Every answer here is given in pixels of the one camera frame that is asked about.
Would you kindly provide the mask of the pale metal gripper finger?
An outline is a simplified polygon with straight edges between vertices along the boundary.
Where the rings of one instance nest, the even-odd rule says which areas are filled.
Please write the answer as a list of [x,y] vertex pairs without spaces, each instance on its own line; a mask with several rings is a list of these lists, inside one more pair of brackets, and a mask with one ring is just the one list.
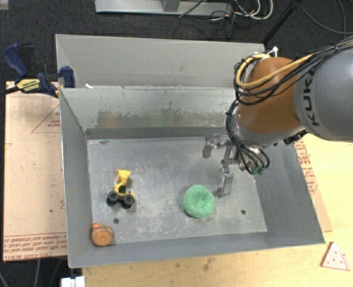
[[213,149],[220,149],[226,145],[226,142],[220,135],[207,136],[202,150],[202,156],[209,158]]
[[213,193],[214,196],[217,198],[222,198],[224,196],[230,195],[233,178],[234,174],[229,167],[229,163],[225,160],[222,160],[219,173],[219,184],[218,188]]

